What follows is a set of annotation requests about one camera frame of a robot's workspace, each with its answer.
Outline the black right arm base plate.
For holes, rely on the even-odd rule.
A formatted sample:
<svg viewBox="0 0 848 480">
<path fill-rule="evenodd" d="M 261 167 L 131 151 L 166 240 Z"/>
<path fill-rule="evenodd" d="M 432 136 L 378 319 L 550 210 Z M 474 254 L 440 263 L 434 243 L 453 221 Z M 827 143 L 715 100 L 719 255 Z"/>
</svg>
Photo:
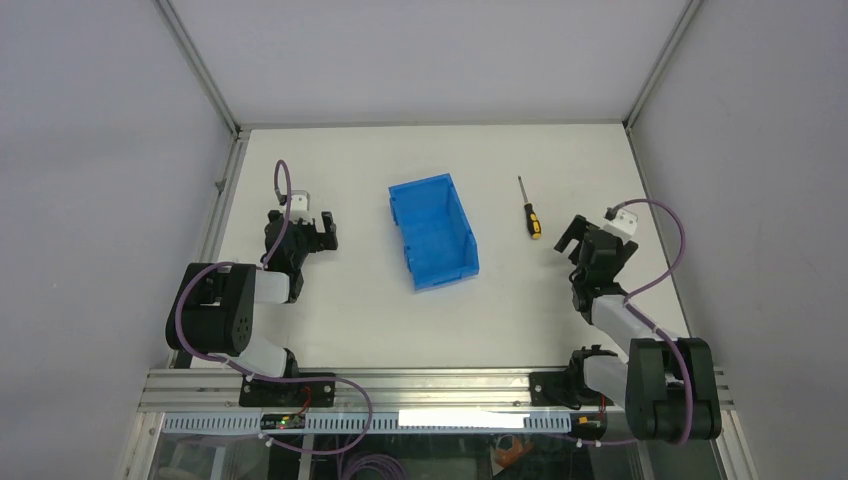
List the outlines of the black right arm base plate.
<svg viewBox="0 0 848 480">
<path fill-rule="evenodd" d="M 590 390 L 584 380 L 567 371 L 532 372 L 528 376 L 533 406 L 562 406 L 579 410 L 599 406 L 600 396 Z"/>
</svg>

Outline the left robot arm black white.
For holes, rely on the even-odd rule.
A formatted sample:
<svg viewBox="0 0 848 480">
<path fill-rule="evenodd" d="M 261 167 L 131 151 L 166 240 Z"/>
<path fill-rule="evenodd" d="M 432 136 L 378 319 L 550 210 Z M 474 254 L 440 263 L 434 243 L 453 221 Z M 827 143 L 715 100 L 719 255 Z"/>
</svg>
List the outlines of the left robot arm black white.
<svg viewBox="0 0 848 480">
<path fill-rule="evenodd" d="M 320 220 L 322 229 L 313 218 L 287 220 L 271 210 L 261 265 L 189 264 L 166 321 L 168 346 L 262 379 L 263 394 L 277 406 L 294 403 L 301 392 L 296 357 L 253 331 L 254 306 L 295 303 L 307 257 L 338 249 L 332 213 L 323 211 Z"/>
</svg>

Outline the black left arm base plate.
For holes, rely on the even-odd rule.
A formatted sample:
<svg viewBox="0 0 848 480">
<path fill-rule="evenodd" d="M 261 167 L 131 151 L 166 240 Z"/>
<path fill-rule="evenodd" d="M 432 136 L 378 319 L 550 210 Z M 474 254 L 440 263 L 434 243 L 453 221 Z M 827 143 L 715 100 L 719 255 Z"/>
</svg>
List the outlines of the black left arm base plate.
<svg viewBox="0 0 848 480">
<path fill-rule="evenodd" d="M 329 408 L 334 405 L 336 377 L 330 372 L 302 373 L 294 382 L 243 379 L 238 405 L 244 408 Z"/>
</svg>

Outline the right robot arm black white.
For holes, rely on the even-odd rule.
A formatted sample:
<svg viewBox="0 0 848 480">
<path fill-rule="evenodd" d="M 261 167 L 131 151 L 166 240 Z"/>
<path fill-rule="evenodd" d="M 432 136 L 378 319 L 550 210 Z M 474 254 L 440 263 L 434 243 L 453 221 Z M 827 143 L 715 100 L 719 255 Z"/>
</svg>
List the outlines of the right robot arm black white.
<svg viewBox="0 0 848 480">
<path fill-rule="evenodd" d="M 599 345 L 574 351 L 559 398 L 575 409 L 611 400 L 623 408 L 638 440 L 713 440 L 722 419 L 709 345 L 660 328 L 616 280 L 638 249 L 629 237 L 635 223 L 626 215 L 597 226 L 577 215 L 554 246 L 574 266 L 574 309 L 627 354 L 621 358 Z"/>
</svg>

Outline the yellow black handled screwdriver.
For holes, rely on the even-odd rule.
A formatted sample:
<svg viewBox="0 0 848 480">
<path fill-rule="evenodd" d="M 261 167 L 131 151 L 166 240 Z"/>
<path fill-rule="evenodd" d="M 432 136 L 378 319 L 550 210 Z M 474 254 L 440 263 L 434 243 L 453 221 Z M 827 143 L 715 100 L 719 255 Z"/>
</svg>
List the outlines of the yellow black handled screwdriver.
<svg viewBox="0 0 848 480">
<path fill-rule="evenodd" d="M 518 175 L 517 179 L 523 200 L 523 210 L 528 235 L 531 239 L 538 240 L 542 236 L 540 221 L 535 213 L 533 204 L 529 201 L 522 177 Z"/>
</svg>

